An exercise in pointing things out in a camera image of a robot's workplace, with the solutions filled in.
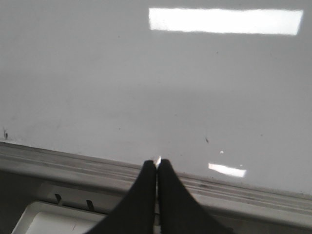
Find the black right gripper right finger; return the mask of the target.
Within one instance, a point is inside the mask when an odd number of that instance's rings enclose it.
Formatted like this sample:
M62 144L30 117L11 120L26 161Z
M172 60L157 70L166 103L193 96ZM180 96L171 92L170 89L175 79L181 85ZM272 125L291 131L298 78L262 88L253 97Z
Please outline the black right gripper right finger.
M193 198L167 159L158 170L158 202L163 234L232 234Z

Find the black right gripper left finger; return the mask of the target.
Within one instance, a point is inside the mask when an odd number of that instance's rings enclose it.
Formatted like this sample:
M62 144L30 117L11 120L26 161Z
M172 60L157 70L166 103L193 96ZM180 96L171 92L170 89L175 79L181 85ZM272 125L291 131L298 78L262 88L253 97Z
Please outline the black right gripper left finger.
M156 166L152 160L147 160L126 196L90 233L152 234L155 200Z

